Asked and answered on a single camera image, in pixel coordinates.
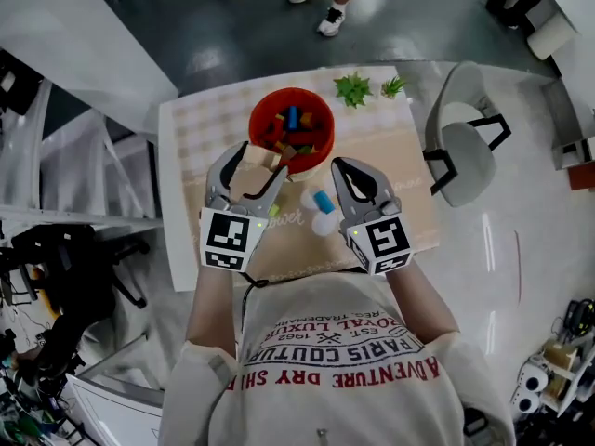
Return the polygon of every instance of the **wooden block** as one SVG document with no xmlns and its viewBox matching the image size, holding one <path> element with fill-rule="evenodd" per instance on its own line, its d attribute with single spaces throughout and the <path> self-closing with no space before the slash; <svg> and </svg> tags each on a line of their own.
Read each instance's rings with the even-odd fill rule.
<svg viewBox="0 0 595 446">
<path fill-rule="evenodd" d="M 279 213 L 279 210 L 281 210 L 281 208 L 279 208 L 279 205 L 273 203 L 271 210 L 269 210 L 269 216 L 275 218 L 277 216 L 277 214 Z"/>
<path fill-rule="evenodd" d="M 595 187 L 595 162 L 570 167 L 568 179 L 571 190 L 592 189 Z"/>
<path fill-rule="evenodd" d="M 247 164 L 254 164 L 266 167 L 270 170 L 277 168 L 281 162 L 281 156 L 273 151 L 268 151 L 257 145 L 248 145 L 245 148 L 244 158 L 242 159 Z"/>
<path fill-rule="evenodd" d="M 299 119 L 299 123 L 301 124 L 302 128 L 312 129 L 312 113 L 305 112 L 302 114 L 301 119 Z"/>
<path fill-rule="evenodd" d="M 274 144 L 277 140 L 281 140 L 283 136 L 283 121 L 273 118 L 272 131 L 262 135 L 262 139 Z"/>
<path fill-rule="evenodd" d="M 291 147 L 290 145 L 288 145 L 287 147 L 284 148 L 283 152 L 281 153 L 281 160 L 291 160 L 293 159 L 298 153 L 296 152 L 296 150 Z"/>
<path fill-rule="evenodd" d="M 314 136 L 312 132 L 288 132 L 285 142 L 290 145 L 312 145 Z"/>
<path fill-rule="evenodd" d="M 298 129 L 298 108 L 296 106 L 289 106 L 289 121 L 287 122 L 289 130 Z"/>
</svg>

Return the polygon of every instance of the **small plant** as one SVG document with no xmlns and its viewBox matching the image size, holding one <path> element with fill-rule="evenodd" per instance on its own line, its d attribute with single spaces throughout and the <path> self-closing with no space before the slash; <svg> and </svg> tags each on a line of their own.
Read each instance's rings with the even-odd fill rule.
<svg viewBox="0 0 595 446">
<path fill-rule="evenodd" d="M 337 97 L 345 98 L 345 104 L 357 108 L 358 104 L 365 106 L 364 96 L 372 96 L 368 79 L 362 79 L 357 72 L 341 79 L 336 79 Z"/>
<path fill-rule="evenodd" d="M 382 96 L 394 99 L 401 92 L 403 86 L 405 86 L 405 81 L 399 76 L 395 76 L 391 80 L 382 83 Z"/>
</svg>

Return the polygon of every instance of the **floor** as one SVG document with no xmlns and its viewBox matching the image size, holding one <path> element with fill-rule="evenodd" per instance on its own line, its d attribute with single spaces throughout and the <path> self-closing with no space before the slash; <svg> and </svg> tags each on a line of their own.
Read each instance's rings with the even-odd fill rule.
<svg viewBox="0 0 595 446">
<path fill-rule="evenodd" d="M 128 30 L 182 95 L 321 66 L 400 60 L 462 61 L 553 76 L 521 30 L 500 25 L 485 0 L 351 0 L 335 38 L 315 32 L 331 0 L 119 0 Z M 52 92 L 46 134 L 86 105 Z M 117 125 L 108 127 L 118 136 Z"/>
<path fill-rule="evenodd" d="M 497 149 L 495 179 L 475 202 L 452 208 L 435 197 L 441 245 L 416 259 L 462 332 L 485 352 L 507 399 L 522 362 L 549 337 L 568 301 L 595 295 L 595 198 L 570 191 L 565 172 L 554 170 L 554 127 L 540 90 L 551 71 L 479 1 L 354 0 L 334 40 L 313 32 L 326 5 L 123 0 L 118 13 L 184 93 L 277 72 L 396 60 L 422 140 L 431 104 L 453 66 L 441 61 L 480 62 L 512 136 Z M 149 333 L 144 366 L 164 387 L 184 340 L 192 293 L 173 290 L 163 231 L 144 236 L 151 252 L 130 257 L 118 274 L 135 283 L 149 305 L 138 310 L 121 302 L 112 328 L 118 345 Z M 243 293 L 235 294 L 237 304 Z M 15 330 L 24 350 L 48 318 L 40 303 L 20 312 L 38 324 L 6 307 L 0 323 Z"/>
</svg>

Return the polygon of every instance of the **table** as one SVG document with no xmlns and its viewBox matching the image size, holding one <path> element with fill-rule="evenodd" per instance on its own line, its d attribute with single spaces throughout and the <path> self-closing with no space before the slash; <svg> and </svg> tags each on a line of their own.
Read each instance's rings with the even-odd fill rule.
<svg viewBox="0 0 595 446">
<path fill-rule="evenodd" d="M 358 71 L 362 77 L 370 77 L 370 86 L 375 94 L 368 99 L 364 108 L 357 110 L 346 108 L 342 100 L 336 98 L 333 82 L 333 79 L 354 71 Z M 421 251 L 438 245 L 438 230 L 430 197 L 431 178 L 423 162 L 406 97 L 402 93 L 395 100 L 389 100 L 379 95 L 381 83 L 396 74 L 392 66 L 320 69 L 222 86 L 162 104 L 159 116 L 159 180 L 165 243 L 174 288 L 177 291 L 193 290 L 198 273 L 194 250 L 198 216 L 188 216 L 189 210 L 186 206 L 190 203 L 192 213 L 197 214 L 203 195 L 200 190 L 188 190 L 192 190 L 193 185 L 204 183 L 208 167 L 225 149 L 247 139 L 250 112 L 261 98 L 281 87 L 303 87 L 323 97 L 335 116 L 334 156 L 353 156 L 352 153 L 358 153 L 357 149 L 362 143 L 376 143 L 373 145 L 374 150 L 381 155 L 375 156 L 372 153 L 365 155 L 365 160 L 359 158 L 375 164 L 378 168 L 384 164 L 382 170 L 393 172 L 392 175 L 388 174 L 389 179 L 398 196 L 402 198 L 405 211 L 409 206 L 411 217 L 414 218 L 416 249 Z M 392 143 L 392 138 L 397 136 L 401 137 L 399 140 L 403 142 L 402 147 L 401 144 Z M 390 142 L 394 157 L 390 157 L 387 148 L 382 147 L 383 138 Z M 327 170 L 329 164 L 330 158 L 320 169 L 321 172 Z M 401 173 L 406 174 L 404 177 L 407 179 L 401 180 L 398 176 Z M 324 180 L 324 189 L 329 192 L 332 188 L 326 183 L 328 178 L 325 177 Z M 316 232 L 314 221 L 312 231 Z M 272 234 L 265 233 L 262 243 L 271 236 Z M 336 236 L 333 249 L 341 244 L 340 249 L 347 250 L 342 241 L 337 243 L 337 240 L 340 240 L 339 235 L 333 232 L 333 236 Z M 266 246 L 260 246 L 259 250 L 263 249 L 266 249 Z M 353 256 L 343 264 L 327 263 L 327 269 L 323 270 L 343 269 L 356 264 Z M 307 274 L 303 270 L 296 272 L 301 275 Z"/>
</svg>

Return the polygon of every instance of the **black wire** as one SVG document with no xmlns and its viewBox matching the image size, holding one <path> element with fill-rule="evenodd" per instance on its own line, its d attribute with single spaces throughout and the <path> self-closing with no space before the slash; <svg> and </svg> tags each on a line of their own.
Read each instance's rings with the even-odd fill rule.
<svg viewBox="0 0 595 446">
<path fill-rule="evenodd" d="M 556 321 L 557 321 L 558 319 L 560 319 L 560 322 L 562 323 L 562 325 L 561 325 L 561 326 L 560 326 L 560 328 L 558 329 L 558 332 L 556 332 L 556 331 L 554 330 L 554 325 L 556 325 Z M 552 323 L 551 323 L 551 327 L 550 327 L 550 329 L 549 329 L 549 330 L 550 330 L 550 331 L 551 331 L 551 332 L 552 332 L 554 335 L 556 335 L 557 337 L 559 337 L 559 336 L 561 335 L 561 333 L 562 333 L 563 329 L 564 329 L 564 326 L 563 326 L 563 325 L 564 325 L 564 319 L 563 319 L 562 317 L 558 316 L 556 319 L 554 319 L 554 322 L 552 322 Z"/>
<path fill-rule="evenodd" d="M 266 287 L 269 284 L 269 280 L 268 279 L 259 279 L 258 281 L 255 281 L 254 279 L 252 279 L 252 277 L 247 272 L 241 272 L 240 274 L 242 274 L 242 276 L 244 276 L 244 279 L 246 279 L 248 282 L 250 282 L 250 285 L 245 290 L 244 298 L 242 299 L 242 327 L 240 330 L 241 330 L 241 332 L 243 332 L 244 331 L 245 306 L 246 306 L 246 303 L 248 300 L 248 295 L 255 287 L 257 289 Z"/>
<path fill-rule="evenodd" d="M 46 322 L 46 325 L 44 325 L 44 324 L 41 324 L 41 323 L 39 323 L 39 322 L 36 322 L 36 321 L 34 321 L 34 320 L 31 318 L 31 316 L 30 316 L 29 314 L 27 314 L 27 312 L 25 312 L 24 310 L 21 310 L 21 309 L 19 309 L 19 312 L 22 312 L 23 314 L 25 314 L 25 315 L 27 316 L 27 318 L 28 318 L 28 319 L 29 319 L 29 320 L 30 320 L 32 323 L 34 323 L 35 325 L 39 325 L 39 326 L 40 326 L 42 329 L 44 329 L 44 330 L 45 330 L 45 329 L 49 329 L 49 328 L 50 328 L 49 322 Z"/>
</svg>

